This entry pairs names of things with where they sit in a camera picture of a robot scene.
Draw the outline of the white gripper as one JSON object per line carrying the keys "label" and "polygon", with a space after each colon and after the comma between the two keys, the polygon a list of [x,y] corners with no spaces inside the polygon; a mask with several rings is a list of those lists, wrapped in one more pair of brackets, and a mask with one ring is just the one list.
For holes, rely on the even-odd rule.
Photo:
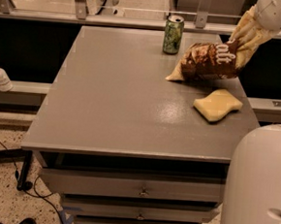
{"label": "white gripper", "polygon": [[281,0],[258,0],[256,6],[244,13],[230,36],[231,41],[238,41],[235,67],[243,69],[257,48],[278,34],[276,30],[281,31]]}

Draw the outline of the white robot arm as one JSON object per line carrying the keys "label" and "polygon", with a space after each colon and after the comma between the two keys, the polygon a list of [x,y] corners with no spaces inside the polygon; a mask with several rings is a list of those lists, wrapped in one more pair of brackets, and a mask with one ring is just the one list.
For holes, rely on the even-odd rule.
{"label": "white robot arm", "polygon": [[[231,35],[239,41],[236,68],[279,31],[281,0],[258,0]],[[251,131],[234,150],[220,224],[281,224],[281,124]]]}

